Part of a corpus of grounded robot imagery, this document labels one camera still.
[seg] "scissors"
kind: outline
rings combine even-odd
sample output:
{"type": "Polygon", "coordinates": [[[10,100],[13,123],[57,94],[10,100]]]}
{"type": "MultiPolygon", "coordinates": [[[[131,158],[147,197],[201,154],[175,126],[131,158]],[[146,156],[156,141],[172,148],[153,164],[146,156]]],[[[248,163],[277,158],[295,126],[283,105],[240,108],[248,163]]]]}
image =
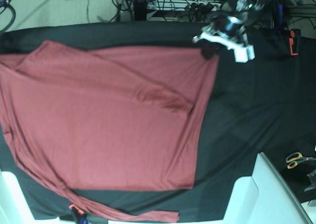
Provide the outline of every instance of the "scissors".
{"type": "Polygon", "coordinates": [[[306,157],[303,156],[300,152],[295,152],[288,156],[285,161],[287,163],[287,168],[293,169],[294,167],[297,167],[299,164],[305,161],[316,161],[316,157],[306,157]]]}

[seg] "black table surface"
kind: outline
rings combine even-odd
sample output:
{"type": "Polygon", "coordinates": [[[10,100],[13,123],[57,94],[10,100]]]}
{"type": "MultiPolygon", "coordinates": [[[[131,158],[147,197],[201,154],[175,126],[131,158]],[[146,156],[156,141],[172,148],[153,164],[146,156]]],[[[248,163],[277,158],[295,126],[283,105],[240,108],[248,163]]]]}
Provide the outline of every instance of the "black table surface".
{"type": "MultiPolygon", "coordinates": [[[[28,53],[49,39],[80,49],[123,45],[199,47],[192,37],[205,24],[135,22],[27,29],[0,36],[0,54],[28,53]]],[[[316,41],[303,38],[298,56],[290,56],[288,32],[249,30],[256,58],[236,63],[232,51],[220,52],[214,89],[200,133],[195,187],[166,192],[75,190],[81,196],[130,214],[179,211],[179,222],[223,218],[233,185],[252,174],[257,153],[264,151],[301,202],[306,163],[287,170],[284,158],[294,152],[315,155],[316,41]]],[[[43,188],[17,168],[0,140],[0,168],[13,172],[36,219],[68,215],[70,202],[43,188]]]]}

